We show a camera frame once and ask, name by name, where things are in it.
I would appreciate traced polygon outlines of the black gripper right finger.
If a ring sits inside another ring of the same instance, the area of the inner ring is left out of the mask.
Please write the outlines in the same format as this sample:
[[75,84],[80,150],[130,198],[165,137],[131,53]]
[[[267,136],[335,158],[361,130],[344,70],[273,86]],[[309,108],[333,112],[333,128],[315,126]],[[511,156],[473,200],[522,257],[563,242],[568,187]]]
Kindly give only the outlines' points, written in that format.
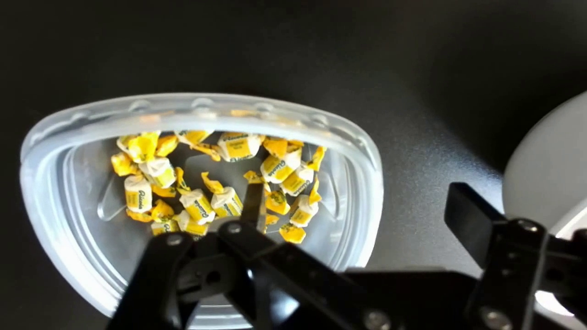
[[528,218],[506,218],[467,183],[447,189],[443,222],[482,275],[465,304],[476,330],[531,330],[546,291],[587,323],[587,233],[555,238]]

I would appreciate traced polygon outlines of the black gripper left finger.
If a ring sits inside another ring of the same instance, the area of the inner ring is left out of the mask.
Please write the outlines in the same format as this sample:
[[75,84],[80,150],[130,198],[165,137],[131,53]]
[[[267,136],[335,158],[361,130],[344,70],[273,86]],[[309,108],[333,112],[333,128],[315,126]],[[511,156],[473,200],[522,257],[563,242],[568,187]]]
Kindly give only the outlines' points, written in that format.
[[154,236],[106,330],[187,330],[216,295],[254,330],[392,330],[390,312],[366,290],[258,233],[262,196],[251,183],[242,214],[199,240]]

